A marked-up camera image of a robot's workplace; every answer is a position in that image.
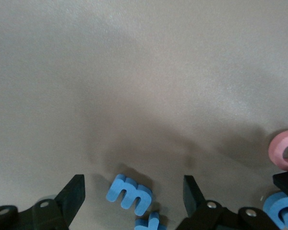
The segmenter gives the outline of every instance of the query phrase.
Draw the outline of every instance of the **black bracket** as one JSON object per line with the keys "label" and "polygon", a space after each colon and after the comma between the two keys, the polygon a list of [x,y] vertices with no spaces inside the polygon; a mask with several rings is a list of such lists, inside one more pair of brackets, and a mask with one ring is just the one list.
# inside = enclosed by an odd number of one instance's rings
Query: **black bracket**
{"label": "black bracket", "polygon": [[55,199],[39,201],[26,211],[0,206],[0,230],[68,230],[84,199],[84,175],[75,175]]}
{"label": "black bracket", "polygon": [[193,176],[184,176],[183,201],[188,213],[176,230],[279,230],[265,212],[242,207],[238,214],[205,200]]}

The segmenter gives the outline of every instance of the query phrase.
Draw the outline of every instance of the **blue letter m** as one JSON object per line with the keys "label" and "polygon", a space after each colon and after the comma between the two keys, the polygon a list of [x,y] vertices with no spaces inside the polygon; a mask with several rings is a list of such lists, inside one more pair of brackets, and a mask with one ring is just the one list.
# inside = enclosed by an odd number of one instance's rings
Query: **blue letter m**
{"label": "blue letter m", "polygon": [[142,216],[152,203],[152,191],[144,185],[137,184],[133,179],[118,174],[108,191],[107,200],[116,201],[123,190],[126,190],[126,193],[123,195],[121,207],[129,209],[135,199],[139,198],[134,212],[137,216]]}

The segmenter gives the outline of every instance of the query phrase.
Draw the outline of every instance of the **pink object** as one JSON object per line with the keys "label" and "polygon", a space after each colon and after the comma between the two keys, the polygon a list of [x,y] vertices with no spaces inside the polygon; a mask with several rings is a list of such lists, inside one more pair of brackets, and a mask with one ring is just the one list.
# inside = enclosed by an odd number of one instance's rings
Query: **pink object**
{"label": "pink object", "polygon": [[283,157],[288,147],[288,130],[278,134],[269,145],[269,157],[280,169],[288,171],[288,158]]}

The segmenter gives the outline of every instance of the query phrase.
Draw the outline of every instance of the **blue object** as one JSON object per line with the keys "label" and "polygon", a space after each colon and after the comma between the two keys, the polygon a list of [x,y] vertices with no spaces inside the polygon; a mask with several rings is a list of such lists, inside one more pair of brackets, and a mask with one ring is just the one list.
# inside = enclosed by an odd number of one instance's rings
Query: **blue object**
{"label": "blue object", "polygon": [[288,228],[288,196],[285,193],[279,192],[269,196],[263,210],[280,229],[285,226]]}
{"label": "blue object", "polygon": [[149,215],[149,219],[137,219],[135,221],[134,230],[167,230],[167,227],[159,224],[159,214],[157,212],[152,212]]}
{"label": "blue object", "polygon": [[152,203],[152,191],[144,185],[137,184],[133,179],[118,174],[108,191],[107,200],[110,202],[116,201],[123,190],[126,192],[123,195],[121,207],[129,209],[135,199],[139,198],[134,212],[137,216],[142,216]]}

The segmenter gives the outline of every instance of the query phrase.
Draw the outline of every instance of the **metal bolt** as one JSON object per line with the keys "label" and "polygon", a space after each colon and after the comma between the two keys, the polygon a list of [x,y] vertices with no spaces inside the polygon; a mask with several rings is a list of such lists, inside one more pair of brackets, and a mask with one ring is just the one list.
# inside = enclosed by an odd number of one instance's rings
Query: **metal bolt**
{"label": "metal bolt", "polygon": [[254,210],[252,210],[252,209],[247,209],[247,210],[245,210],[245,212],[250,217],[256,217],[257,216],[257,213]]}
{"label": "metal bolt", "polygon": [[49,202],[48,201],[45,201],[43,203],[40,204],[40,207],[46,207],[49,205]]}
{"label": "metal bolt", "polygon": [[0,215],[4,215],[4,214],[7,214],[10,210],[8,208],[5,208],[5,209],[2,209],[0,211]]}
{"label": "metal bolt", "polygon": [[216,208],[216,204],[214,202],[211,202],[211,201],[207,203],[207,206],[210,208]]}

